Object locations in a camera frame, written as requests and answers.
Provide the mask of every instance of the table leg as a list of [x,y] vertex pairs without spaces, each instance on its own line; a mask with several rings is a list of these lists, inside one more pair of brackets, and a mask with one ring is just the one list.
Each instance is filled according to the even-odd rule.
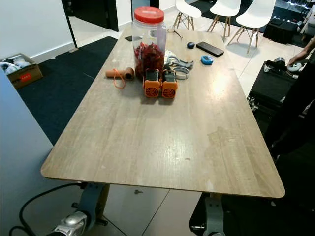
[[203,236],[216,235],[225,236],[223,230],[223,209],[221,203],[221,194],[210,194],[205,198],[206,206],[206,229]]
[[82,192],[78,211],[88,215],[90,221],[86,230],[93,227],[95,223],[106,225],[103,212],[108,196],[109,184],[88,183]]

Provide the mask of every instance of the black table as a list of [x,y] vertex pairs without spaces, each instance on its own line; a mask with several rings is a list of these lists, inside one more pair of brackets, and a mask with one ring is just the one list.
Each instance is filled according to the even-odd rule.
[[275,42],[287,44],[297,32],[297,24],[273,19],[266,27],[264,37]]

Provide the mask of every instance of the plastic jar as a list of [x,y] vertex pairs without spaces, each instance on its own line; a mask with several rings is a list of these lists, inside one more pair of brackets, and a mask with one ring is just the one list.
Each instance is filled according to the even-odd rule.
[[135,59],[135,73],[143,78],[146,69],[164,66],[166,26],[164,12],[155,7],[141,6],[135,9],[132,22],[132,42]]

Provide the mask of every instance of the cardboard box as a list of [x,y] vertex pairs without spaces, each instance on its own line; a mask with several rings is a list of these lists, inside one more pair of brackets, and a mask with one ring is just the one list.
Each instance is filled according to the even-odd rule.
[[25,61],[31,63],[30,65],[7,75],[16,89],[28,85],[35,80],[43,78],[43,75],[35,61],[23,54],[17,54],[9,58],[14,58],[16,56],[22,56]]

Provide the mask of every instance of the orange cable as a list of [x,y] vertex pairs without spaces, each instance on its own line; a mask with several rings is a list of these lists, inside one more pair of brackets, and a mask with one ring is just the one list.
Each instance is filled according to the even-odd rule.
[[[123,76],[119,73],[119,71],[116,68],[114,68],[113,70],[115,71],[115,75],[114,75],[114,85],[115,85],[115,87],[118,88],[118,89],[123,89],[126,86],[126,82],[125,82]],[[120,78],[121,78],[121,80],[123,82],[123,86],[118,86],[116,84],[116,75],[117,74],[120,76]]]

